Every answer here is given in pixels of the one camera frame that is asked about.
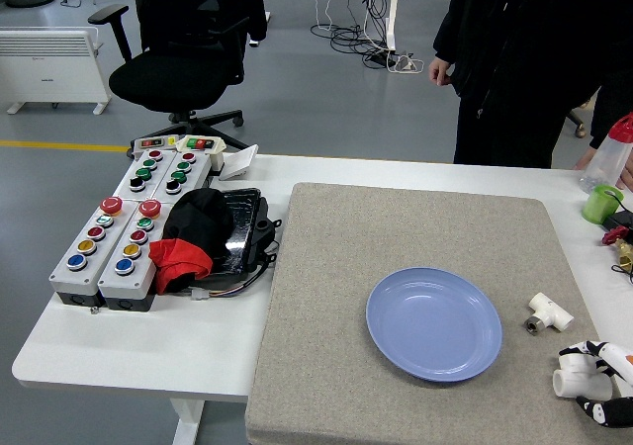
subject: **blue plate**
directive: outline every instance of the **blue plate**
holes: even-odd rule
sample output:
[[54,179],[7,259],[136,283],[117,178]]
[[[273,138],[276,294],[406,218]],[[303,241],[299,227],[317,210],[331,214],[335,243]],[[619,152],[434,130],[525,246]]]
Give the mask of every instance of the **blue plate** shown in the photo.
[[367,326],[387,358],[428,381],[470,379],[501,349],[497,310],[484,293],[444,270],[413,267],[381,280],[367,301]]

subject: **pvc tee fitting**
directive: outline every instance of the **pvc tee fitting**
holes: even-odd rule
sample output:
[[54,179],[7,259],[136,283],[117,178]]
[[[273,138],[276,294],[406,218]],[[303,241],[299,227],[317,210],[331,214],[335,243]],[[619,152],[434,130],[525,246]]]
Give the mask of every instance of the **pvc tee fitting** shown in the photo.
[[559,398],[586,397],[609,401],[613,395],[611,379],[595,368],[595,358],[587,354],[565,354],[559,358],[561,369],[554,371],[552,385]]
[[534,314],[525,322],[525,328],[532,334],[548,326],[554,326],[559,331],[563,331],[574,320],[573,316],[541,293],[534,296],[529,306],[534,310]]

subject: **plastic bottle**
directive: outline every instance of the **plastic bottle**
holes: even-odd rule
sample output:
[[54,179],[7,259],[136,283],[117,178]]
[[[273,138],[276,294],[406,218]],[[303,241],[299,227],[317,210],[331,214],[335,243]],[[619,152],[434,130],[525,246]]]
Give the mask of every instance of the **plastic bottle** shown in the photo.
[[633,113],[615,123],[581,177],[581,188],[591,193],[597,185],[615,186],[633,148]]

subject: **white radiator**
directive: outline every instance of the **white radiator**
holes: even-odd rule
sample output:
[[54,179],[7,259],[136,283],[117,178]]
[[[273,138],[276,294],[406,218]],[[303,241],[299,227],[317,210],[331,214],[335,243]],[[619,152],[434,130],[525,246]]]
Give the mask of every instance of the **white radiator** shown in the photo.
[[111,95],[86,31],[0,30],[0,101],[95,103],[99,115]]

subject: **yellow floor line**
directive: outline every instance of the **yellow floor line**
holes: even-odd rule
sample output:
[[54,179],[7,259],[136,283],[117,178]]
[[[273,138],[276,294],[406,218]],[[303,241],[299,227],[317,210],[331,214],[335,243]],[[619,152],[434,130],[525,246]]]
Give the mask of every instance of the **yellow floor line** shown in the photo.
[[83,150],[83,151],[116,151],[125,152],[128,146],[94,145],[90,143],[59,143],[53,141],[20,141],[0,140],[0,146],[14,146],[19,148],[47,148],[53,150]]

